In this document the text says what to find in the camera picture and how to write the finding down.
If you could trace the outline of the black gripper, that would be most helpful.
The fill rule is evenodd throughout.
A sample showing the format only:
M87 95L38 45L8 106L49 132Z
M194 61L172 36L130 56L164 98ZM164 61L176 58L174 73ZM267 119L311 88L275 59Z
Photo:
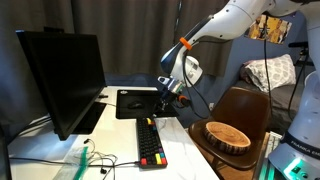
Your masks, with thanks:
M160 111L165 112L167 105L175 100L179 101L184 87L185 84L182 81L170 77L169 83L167 85L163 85L163 89L161 90L161 106L160 108L158 106L154 107L152 116L158 117Z

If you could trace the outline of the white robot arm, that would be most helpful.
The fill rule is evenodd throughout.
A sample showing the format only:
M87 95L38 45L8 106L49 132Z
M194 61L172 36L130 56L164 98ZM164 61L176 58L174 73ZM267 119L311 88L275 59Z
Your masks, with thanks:
M186 53L202 37L210 36L223 40L232 40L242 35L246 29L262 14L282 17L301 11L307 21L309 55L316 71L306 80L306 89L298 110L306 114L317 105L316 92L311 95L311 87L315 88L320 78L320 2L319 0L229 0L222 10L200 21L185 37L167 51L161 59L161 67L170 75L164 81L166 89L161 97L161 108L164 109L172 98L176 98L183 87L191 87L201 75L202 69L197 60L190 65Z

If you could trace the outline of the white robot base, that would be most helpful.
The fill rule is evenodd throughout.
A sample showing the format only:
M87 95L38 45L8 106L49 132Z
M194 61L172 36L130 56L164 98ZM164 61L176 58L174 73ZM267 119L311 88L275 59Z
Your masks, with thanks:
M268 159L288 180L320 180L320 6L312 2L300 11L315 71L305 79L298 112Z

